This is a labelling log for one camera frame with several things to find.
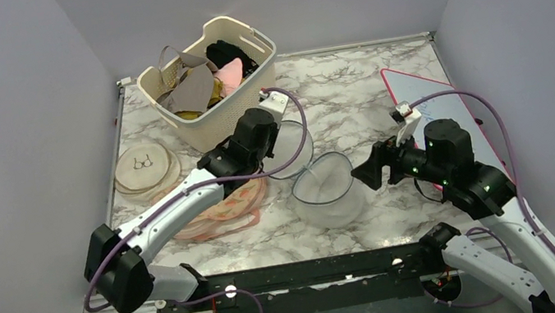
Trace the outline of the yellow bra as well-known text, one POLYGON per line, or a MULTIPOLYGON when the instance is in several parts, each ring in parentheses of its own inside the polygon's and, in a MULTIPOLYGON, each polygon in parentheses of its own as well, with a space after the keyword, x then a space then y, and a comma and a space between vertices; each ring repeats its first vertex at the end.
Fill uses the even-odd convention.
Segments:
POLYGON ((171 111, 184 120, 197 119, 222 100, 222 87, 207 67, 189 69, 171 93, 171 111))

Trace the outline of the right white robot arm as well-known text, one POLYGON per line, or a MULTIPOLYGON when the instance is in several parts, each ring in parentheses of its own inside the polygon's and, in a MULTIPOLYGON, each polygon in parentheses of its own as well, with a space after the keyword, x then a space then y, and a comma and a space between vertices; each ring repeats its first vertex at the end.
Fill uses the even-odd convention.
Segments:
POLYGON ((446 265, 483 281, 515 302, 525 313, 555 313, 555 238, 517 196, 506 174, 475 160, 470 134, 451 119, 424 128, 423 149, 414 140, 397 145, 394 138, 376 142, 369 158, 351 175, 373 190, 389 167, 390 185, 404 178, 441 185, 443 198, 481 222, 521 260, 516 266, 492 253, 482 253, 453 226, 440 223, 420 239, 420 262, 431 271, 446 265))

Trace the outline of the pale pink garment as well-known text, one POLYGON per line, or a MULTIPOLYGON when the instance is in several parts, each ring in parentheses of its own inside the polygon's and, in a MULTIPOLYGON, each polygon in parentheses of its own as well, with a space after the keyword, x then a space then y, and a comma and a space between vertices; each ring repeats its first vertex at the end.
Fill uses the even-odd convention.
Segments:
POLYGON ((167 88, 166 92, 159 95, 155 102, 167 111, 183 119, 182 113, 197 113, 197 117, 204 114, 213 97, 215 88, 214 73, 217 66, 206 57, 184 53, 173 46, 165 46, 159 56, 159 70, 163 69, 165 56, 168 50, 174 50, 181 63, 177 65, 177 74, 173 83, 168 84, 159 73, 161 85, 167 88))

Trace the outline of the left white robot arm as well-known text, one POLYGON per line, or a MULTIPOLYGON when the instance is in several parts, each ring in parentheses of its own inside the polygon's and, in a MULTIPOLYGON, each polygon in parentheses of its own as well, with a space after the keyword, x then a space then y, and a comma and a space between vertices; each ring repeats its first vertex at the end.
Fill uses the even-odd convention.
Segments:
POLYGON ((232 135, 157 204, 117 230, 99 225, 91 233, 85 262, 89 290, 118 313, 133 313, 148 301, 155 283, 149 263, 194 218, 262 177, 262 162, 274 156, 284 113, 269 103, 247 109, 232 135))

